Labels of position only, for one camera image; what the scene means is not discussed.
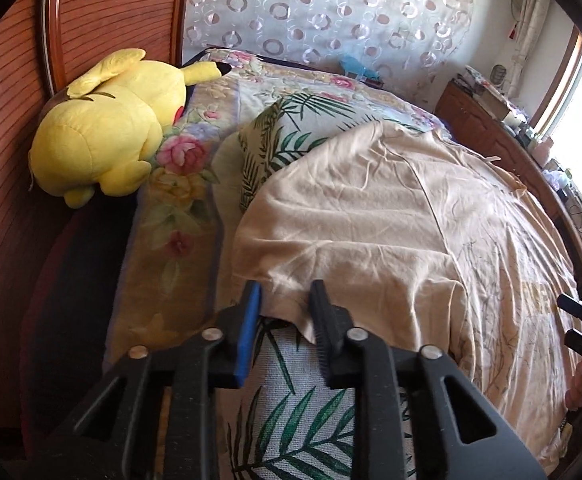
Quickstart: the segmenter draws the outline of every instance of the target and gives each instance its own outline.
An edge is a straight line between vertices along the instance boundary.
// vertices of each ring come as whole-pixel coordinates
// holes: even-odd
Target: floral bedspread
[[[278,66],[234,50],[211,49],[203,59],[228,62],[233,70],[196,86],[152,162],[120,274],[105,366],[137,344],[151,350],[177,345],[229,304],[244,160],[232,134],[264,108],[284,95],[312,92],[416,129],[442,126],[424,110],[344,76]]]

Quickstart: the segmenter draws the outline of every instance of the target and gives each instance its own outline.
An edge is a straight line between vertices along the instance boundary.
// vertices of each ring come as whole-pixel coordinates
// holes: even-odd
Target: patterned curtain
[[[209,45],[334,71],[344,54],[411,100],[469,30],[473,0],[186,0],[184,59]]]
[[[508,69],[510,76],[507,76],[503,86],[509,98],[519,95],[520,79],[526,60],[540,37],[550,3],[551,0],[524,0],[522,3],[522,14],[516,32],[516,50]]]

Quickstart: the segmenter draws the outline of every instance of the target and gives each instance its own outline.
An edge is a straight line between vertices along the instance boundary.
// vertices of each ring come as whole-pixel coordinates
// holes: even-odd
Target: white wall
[[[433,81],[425,108],[435,109],[447,83],[467,64],[488,77],[514,25],[510,0],[474,0],[471,28]]]
[[[542,33],[522,72],[519,96],[513,99],[529,117],[535,114],[553,82],[572,31],[573,21],[553,0]]]

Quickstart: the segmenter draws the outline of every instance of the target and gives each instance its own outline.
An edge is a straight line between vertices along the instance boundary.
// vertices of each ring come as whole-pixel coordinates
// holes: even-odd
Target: red cheek
[[[184,107],[181,106],[180,108],[178,108],[178,111],[175,112],[175,118],[173,119],[173,124],[178,122],[178,119],[184,115]]]

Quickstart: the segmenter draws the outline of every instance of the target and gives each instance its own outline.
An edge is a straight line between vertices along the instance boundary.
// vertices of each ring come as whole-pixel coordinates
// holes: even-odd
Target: black ear tip
[[[222,75],[227,75],[232,69],[232,66],[229,65],[228,63],[218,62],[216,63],[216,65],[217,69],[220,71]]]

